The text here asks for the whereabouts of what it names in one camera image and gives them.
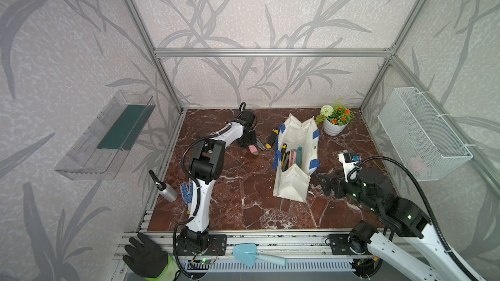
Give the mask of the orange art knife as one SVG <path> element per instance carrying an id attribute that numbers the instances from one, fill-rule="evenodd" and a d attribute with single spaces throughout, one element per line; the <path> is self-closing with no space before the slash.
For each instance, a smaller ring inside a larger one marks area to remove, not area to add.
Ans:
<path id="1" fill-rule="evenodd" d="M 271 134 L 268 136 L 266 144 L 264 145 L 267 150 L 271 150 L 276 147 L 277 139 L 279 136 L 279 130 L 273 129 Z"/>

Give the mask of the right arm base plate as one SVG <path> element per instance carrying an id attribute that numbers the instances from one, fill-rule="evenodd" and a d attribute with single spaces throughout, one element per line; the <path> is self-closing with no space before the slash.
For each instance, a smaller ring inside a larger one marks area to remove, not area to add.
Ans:
<path id="1" fill-rule="evenodd" d="M 330 248 L 334 256 L 351 256 L 354 252 L 350 248 L 349 234 L 330 234 L 324 243 Z"/>

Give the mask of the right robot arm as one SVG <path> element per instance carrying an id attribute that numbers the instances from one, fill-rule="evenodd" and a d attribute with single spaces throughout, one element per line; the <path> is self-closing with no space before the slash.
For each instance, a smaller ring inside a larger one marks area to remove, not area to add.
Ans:
<path id="1" fill-rule="evenodd" d="M 392 163 L 407 175 L 424 208 L 394 194 L 381 170 L 365 167 L 377 159 Z M 368 280 L 387 263 L 410 280 L 483 279 L 447 242 L 419 182 L 404 165 L 385 156 L 362 160 L 354 152 L 340 154 L 339 160 L 341 170 L 315 177 L 325 196 L 350 197 L 384 225 L 379 231 L 371 223 L 359 221 L 340 244 L 360 256 L 351 264 L 355 276 Z"/>

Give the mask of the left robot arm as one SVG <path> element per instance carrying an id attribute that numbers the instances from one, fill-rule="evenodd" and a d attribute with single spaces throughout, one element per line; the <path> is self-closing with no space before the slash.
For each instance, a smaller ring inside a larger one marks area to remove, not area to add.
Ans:
<path id="1" fill-rule="evenodd" d="M 239 147 L 255 146 L 257 135 L 255 113 L 240 104 L 238 115 L 218 131 L 199 137 L 181 157 L 181 168 L 191 181 L 190 217 L 181 222 L 180 234 L 174 244 L 191 252 L 202 252 L 209 245 L 209 211 L 216 180 L 221 176 L 225 149 L 233 142 Z"/>

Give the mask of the black yellow art knife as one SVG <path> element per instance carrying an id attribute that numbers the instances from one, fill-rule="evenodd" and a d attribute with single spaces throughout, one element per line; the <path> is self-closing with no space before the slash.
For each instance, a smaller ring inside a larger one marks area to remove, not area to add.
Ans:
<path id="1" fill-rule="evenodd" d="M 281 147 L 281 155 L 280 155 L 280 161 L 281 161 L 281 166 L 283 166 L 285 157 L 286 157 L 286 149 L 287 149 L 287 144 L 284 143 Z"/>

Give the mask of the grey art knife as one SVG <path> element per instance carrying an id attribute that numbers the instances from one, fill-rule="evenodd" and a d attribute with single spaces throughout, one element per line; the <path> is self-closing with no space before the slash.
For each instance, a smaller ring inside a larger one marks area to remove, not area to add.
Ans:
<path id="1" fill-rule="evenodd" d="M 261 150 L 265 150 L 266 148 L 264 147 L 263 143 L 261 143 L 261 141 L 259 139 L 257 139 L 257 146 L 261 149 Z"/>

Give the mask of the white Doraemon tote pouch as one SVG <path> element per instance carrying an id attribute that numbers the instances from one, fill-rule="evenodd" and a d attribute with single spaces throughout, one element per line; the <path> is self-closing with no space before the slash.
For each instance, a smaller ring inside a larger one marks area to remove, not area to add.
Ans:
<path id="1" fill-rule="evenodd" d="M 311 175 L 319 167 L 320 131 L 314 118 L 304 122 L 293 114 L 278 129 L 273 169 L 273 196 L 306 203 Z"/>

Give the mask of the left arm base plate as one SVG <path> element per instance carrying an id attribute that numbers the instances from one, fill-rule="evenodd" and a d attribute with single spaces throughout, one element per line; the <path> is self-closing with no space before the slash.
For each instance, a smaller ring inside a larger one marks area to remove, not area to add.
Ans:
<path id="1" fill-rule="evenodd" d="M 175 251 L 178 256 L 203 254 L 205 256 L 223 256 L 227 248 L 227 235 L 208 234 L 195 238 L 178 235 Z"/>

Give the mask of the teal art knife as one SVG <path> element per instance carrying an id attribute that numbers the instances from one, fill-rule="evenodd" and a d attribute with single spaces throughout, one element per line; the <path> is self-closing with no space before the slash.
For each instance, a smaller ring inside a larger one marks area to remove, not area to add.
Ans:
<path id="1" fill-rule="evenodd" d="M 296 164 L 301 167 L 302 166 L 302 158 L 303 158 L 303 148 L 298 147 L 296 154 Z"/>

